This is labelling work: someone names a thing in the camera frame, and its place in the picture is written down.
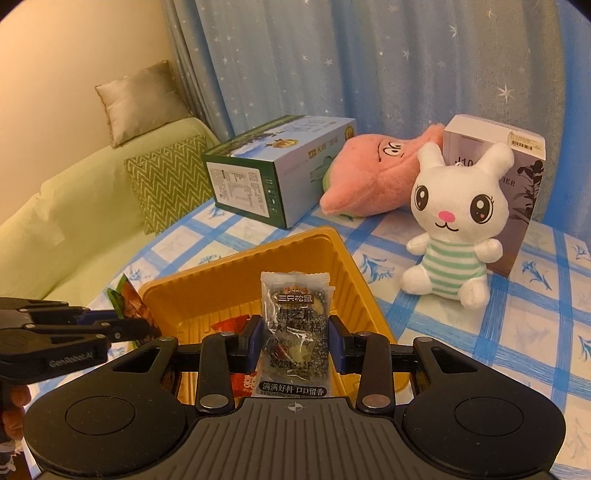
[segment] plastic wrapper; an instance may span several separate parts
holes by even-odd
[[[330,275],[261,274],[264,346],[253,396],[330,395]]]

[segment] pink nose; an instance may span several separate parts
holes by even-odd
[[[439,212],[438,217],[444,222],[454,222],[456,220],[455,215],[452,212],[446,210]]]

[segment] human hand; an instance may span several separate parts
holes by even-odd
[[[10,399],[13,407],[2,412],[4,431],[14,440],[22,440],[22,421],[25,417],[23,408],[31,401],[31,391],[26,385],[11,385]]]

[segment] yellow plastic tray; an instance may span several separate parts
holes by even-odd
[[[331,314],[337,314],[351,332],[381,333],[395,339],[374,296],[340,235],[330,227],[315,228],[230,257],[146,283],[140,295],[163,335],[179,343],[199,343],[213,333],[211,325],[231,317],[261,312],[261,272],[330,273],[335,287]],[[359,375],[332,369],[335,396],[355,400]],[[396,390],[408,383],[408,374],[394,374]],[[196,375],[184,375],[179,400],[194,401]]]

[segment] bunny ear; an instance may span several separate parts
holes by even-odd
[[[484,152],[475,168],[484,170],[492,177],[500,180],[513,166],[513,150],[503,142],[497,142]]]
[[[442,167],[445,165],[443,155],[439,146],[433,142],[425,143],[417,152],[418,162],[421,166],[421,171],[433,167]]]

